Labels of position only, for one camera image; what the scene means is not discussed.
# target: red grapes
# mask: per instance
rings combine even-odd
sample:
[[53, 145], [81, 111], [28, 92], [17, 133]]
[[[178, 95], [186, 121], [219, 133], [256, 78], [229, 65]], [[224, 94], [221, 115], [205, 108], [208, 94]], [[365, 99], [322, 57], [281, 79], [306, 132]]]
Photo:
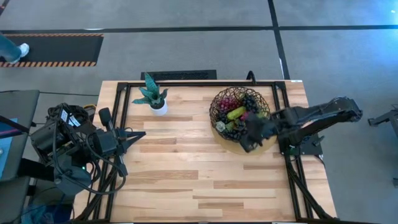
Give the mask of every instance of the red grapes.
[[232, 96], [227, 96], [219, 102], [219, 106], [220, 111], [225, 113], [240, 107], [241, 103]]

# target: green leaf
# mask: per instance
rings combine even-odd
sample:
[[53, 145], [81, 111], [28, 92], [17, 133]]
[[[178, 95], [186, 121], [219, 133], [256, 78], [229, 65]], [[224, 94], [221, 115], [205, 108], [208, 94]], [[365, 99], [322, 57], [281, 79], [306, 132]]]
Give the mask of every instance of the green leaf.
[[148, 97], [144, 97], [141, 99], [135, 99], [133, 101], [133, 103], [135, 103], [135, 104], [145, 104], [145, 103], [150, 104], [150, 99]]
[[152, 100], [152, 105], [158, 104], [161, 101], [162, 101], [162, 99], [160, 97], [158, 99], [156, 99], [156, 100]]
[[150, 99], [153, 100], [153, 98], [154, 98], [154, 93], [153, 93], [153, 92], [151, 92], [151, 91], [149, 91], [149, 90], [146, 90], [146, 89], [144, 89], [143, 87], [140, 87], [139, 90], [141, 91], [141, 93], [142, 93], [144, 96], [147, 96], [147, 97], [149, 97]]
[[169, 90], [169, 89], [164, 89], [163, 92], [162, 92], [162, 94], [160, 94], [160, 96], [162, 97], [162, 99], [166, 99], [167, 90]]
[[149, 91], [155, 94], [159, 92], [159, 87], [156, 85], [154, 79], [148, 73], [145, 73], [145, 84]]

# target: black stand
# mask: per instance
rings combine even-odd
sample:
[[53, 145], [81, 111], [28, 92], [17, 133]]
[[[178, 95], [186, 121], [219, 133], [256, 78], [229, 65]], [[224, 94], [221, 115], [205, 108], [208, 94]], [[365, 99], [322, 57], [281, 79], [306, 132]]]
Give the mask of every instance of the black stand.
[[[379, 124], [389, 121], [391, 122], [392, 128], [394, 129], [394, 132], [398, 138], [398, 110], [391, 110], [390, 112], [378, 116], [377, 118], [368, 119], [368, 123], [372, 127], [377, 127]], [[394, 184], [394, 187], [398, 189], [398, 178], [393, 178], [392, 184]]]

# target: robotic arm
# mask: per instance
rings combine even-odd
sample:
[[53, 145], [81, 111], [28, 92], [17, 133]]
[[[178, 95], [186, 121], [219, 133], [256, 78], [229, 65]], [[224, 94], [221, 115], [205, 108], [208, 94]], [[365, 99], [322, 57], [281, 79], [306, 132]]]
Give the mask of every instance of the robotic arm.
[[[250, 114], [245, 121], [248, 133], [240, 143], [246, 152], [251, 152], [257, 145], [262, 146], [263, 139], [276, 135], [285, 145], [296, 147], [308, 136], [336, 123], [359, 121], [362, 115], [355, 101], [347, 97], [309, 108], [285, 108], [272, 113], [269, 119]], [[309, 121], [313, 123], [303, 127]]]

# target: white flower pot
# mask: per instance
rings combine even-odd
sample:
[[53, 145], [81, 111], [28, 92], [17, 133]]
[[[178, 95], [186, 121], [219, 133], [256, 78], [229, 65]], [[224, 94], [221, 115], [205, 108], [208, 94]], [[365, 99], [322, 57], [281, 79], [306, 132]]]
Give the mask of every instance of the white flower pot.
[[152, 113], [156, 116], [163, 116], [167, 113], [167, 101], [166, 99], [164, 100], [164, 105], [162, 108], [159, 109], [153, 109], [152, 107], [150, 108], [152, 110]]

